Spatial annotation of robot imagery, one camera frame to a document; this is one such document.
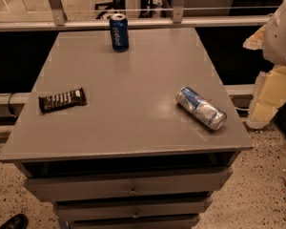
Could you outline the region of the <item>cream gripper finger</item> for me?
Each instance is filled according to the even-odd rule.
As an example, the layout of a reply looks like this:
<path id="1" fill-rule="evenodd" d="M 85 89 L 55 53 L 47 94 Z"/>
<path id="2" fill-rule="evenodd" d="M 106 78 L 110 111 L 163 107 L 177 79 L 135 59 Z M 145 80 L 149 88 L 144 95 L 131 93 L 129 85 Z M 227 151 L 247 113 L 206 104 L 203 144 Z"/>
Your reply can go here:
<path id="1" fill-rule="evenodd" d="M 262 129 L 286 103 L 286 66 L 275 65 L 268 73 L 260 72 L 255 81 L 246 124 Z"/>
<path id="2" fill-rule="evenodd" d="M 247 38 L 243 47 L 248 50 L 261 50 L 263 48 L 263 37 L 266 26 L 263 25 L 260 27 L 254 34 L 252 34 L 249 38 Z"/>

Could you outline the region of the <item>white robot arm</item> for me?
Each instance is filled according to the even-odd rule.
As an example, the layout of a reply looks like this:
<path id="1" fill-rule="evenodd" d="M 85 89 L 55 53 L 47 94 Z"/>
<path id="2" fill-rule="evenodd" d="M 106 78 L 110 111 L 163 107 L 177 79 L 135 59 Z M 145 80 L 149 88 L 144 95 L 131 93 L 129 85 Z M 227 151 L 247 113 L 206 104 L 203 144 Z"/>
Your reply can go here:
<path id="1" fill-rule="evenodd" d="M 250 128 L 262 129 L 286 103 L 286 0 L 266 25 L 245 40 L 243 47 L 262 50 L 263 57 L 274 64 L 268 73 L 260 72 L 256 78 L 246 120 Z"/>

